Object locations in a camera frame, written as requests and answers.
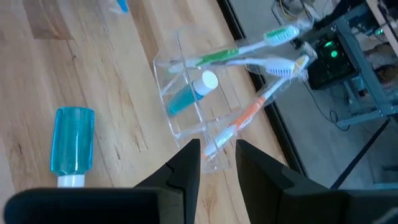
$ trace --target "floor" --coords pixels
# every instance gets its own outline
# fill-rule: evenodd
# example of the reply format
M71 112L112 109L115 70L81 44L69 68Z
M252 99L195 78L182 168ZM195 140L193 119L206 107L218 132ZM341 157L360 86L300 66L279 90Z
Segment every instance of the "floor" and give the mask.
M273 0L231 0L231 2L247 37L260 35L264 30L277 25L277 19L271 13ZM331 12L334 2L315 1L314 7L318 15L322 16ZM280 48L280 51L288 50L291 50L290 46ZM311 91L305 85L308 86L308 83L291 83L290 87L278 96L276 103L308 176L330 187L384 120L353 125L347 132L342 132L327 121L319 111L321 110L327 118L330 110L336 111L339 119L348 116L349 108L342 94L342 87ZM341 188L373 189L376 187L375 183L397 182L397 172L382 170L383 166L397 163L397 136L397 128L389 125Z

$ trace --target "green light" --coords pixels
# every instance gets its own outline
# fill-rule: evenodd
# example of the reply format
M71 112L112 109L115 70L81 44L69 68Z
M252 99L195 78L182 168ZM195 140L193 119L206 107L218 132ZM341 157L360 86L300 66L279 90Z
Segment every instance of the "green light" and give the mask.
M332 51L330 55L331 57L337 57L337 51L336 50Z
M333 41L329 41L327 43L324 44L324 47L329 47L333 45Z

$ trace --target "cable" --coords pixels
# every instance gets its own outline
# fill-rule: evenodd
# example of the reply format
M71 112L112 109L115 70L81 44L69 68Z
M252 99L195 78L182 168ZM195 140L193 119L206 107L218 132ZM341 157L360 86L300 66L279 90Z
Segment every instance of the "cable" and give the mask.
M325 18L325 8L326 8L326 5L330 2L331 0L327 0L326 2L325 2L325 4L323 5L323 8L322 8L322 18Z
M284 22L283 19L280 17L279 12L275 9L275 7L276 7L276 4L275 4L275 2L274 2L274 4L272 5L272 10L271 10L271 11L272 11L272 13L274 13L276 19L278 20L279 25L282 26L282 25L285 24L285 22Z
M290 20L295 20L297 18L297 16L295 16L295 15L291 16L291 15L286 13L285 7L282 4L282 0L279 0L279 5L280 5L280 8L282 9L282 12L284 13L285 17L287 17Z
M337 125L338 116L337 116L336 111L334 111L334 110L330 110L330 111L329 111L329 118L328 118L328 117L322 112L321 108L319 107L319 105L318 105L318 103L317 103L315 97L313 96L311 90L309 89L309 87L308 87L305 83L303 83L303 84L304 84L304 86L306 87L306 89L308 90L309 94L311 95L312 100L313 100L313 102L315 103L315 106L318 108L318 111L320 112L320 114L321 114L327 121L329 121L330 123L334 124L340 131L342 131L342 132L348 131L349 128L351 127L351 125L348 125L348 127L347 127L346 129L342 129L341 127L339 127L339 126Z
M292 17L297 17L298 16L298 15L295 15L292 12L290 12L289 9L286 6L284 6L284 8L285 8L285 12L287 12L287 14L291 15Z

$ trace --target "blue bottle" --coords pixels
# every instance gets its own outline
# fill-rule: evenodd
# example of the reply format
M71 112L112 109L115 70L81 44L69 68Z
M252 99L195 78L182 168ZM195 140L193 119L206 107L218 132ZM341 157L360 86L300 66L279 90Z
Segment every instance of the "blue bottle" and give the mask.
M57 110L52 141L51 171L58 187L84 187L93 166L94 111L63 107Z
M201 77L192 82L192 91L190 85L186 85L178 91L169 101L167 105L167 112L169 116L175 116L183 111L185 108L195 102L193 94L196 94L197 100L201 100L206 94L217 88L217 76L211 71L204 71Z

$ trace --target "green toothbrush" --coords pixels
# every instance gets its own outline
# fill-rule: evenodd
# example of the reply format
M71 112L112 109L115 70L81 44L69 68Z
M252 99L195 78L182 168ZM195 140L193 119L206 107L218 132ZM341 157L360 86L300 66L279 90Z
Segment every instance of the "green toothbrush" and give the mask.
M285 27L281 27L279 29L267 32L263 35L263 40L244 47L237 47L234 49L225 49L220 50L213 54L204 55L198 58L190 58L183 62L178 62L172 65L168 72L169 73L178 73L184 69L184 66L187 68L197 68L206 65L211 65L215 62L221 62L224 60L229 60L238 55L246 54L248 52L252 52L253 50L260 49L265 46L278 46L280 44L284 44L294 38L296 38L300 33L299 28L289 25Z

